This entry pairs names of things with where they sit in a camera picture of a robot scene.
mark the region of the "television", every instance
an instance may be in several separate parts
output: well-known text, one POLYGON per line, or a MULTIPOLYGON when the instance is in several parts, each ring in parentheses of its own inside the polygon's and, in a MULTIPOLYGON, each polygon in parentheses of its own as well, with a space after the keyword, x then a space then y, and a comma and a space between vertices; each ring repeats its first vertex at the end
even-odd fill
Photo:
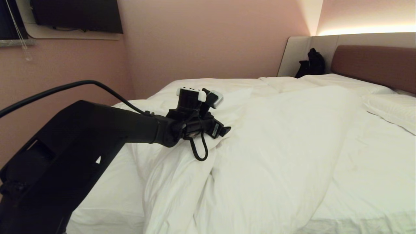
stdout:
POLYGON ((30 0, 38 25, 123 33, 117 0, 30 0))

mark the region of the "bed frame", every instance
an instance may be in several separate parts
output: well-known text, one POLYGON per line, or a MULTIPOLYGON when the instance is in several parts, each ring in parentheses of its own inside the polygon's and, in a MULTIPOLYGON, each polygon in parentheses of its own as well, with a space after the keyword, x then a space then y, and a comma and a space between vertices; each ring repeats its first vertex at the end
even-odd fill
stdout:
POLYGON ((336 73, 416 94, 416 33, 290 37, 277 76, 295 76, 315 48, 326 73, 336 73))

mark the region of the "white duvet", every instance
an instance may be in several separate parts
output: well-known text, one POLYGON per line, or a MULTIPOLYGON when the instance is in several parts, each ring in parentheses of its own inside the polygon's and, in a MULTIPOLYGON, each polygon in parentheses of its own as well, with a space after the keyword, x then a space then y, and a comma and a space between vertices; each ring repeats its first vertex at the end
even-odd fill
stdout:
MULTIPOLYGON (((178 85, 134 104, 165 114, 177 103, 178 85)), ((267 93, 269 87, 219 90, 225 100, 213 114, 233 130, 225 138, 206 137, 204 162, 187 141, 173 148, 129 145, 146 181, 144 233, 284 234, 308 222, 328 188, 359 98, 340 87, 279 95, 267 93)))

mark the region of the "warm light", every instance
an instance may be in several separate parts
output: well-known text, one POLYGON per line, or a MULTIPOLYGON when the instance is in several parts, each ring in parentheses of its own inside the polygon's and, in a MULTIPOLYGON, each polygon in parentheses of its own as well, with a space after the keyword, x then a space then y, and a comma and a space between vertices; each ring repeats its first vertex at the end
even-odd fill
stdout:
POLYGON ((391 25, 373 27, 354 27, 323 31, 318 36, 361 34, 361 33, 383 33, 383 32, 416 32, 416 25, 391 25))

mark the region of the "bag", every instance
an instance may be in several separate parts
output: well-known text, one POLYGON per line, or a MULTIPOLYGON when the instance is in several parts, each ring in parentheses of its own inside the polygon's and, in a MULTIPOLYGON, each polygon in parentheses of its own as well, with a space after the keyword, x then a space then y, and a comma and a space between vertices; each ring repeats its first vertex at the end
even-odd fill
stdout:
POLYGON ((308 53, 308 60, 299 61, 300 68, 296 73, 296 78, 304 75, 323 75, 325 74, 325 60, 315 48, 312 48, 308 53))

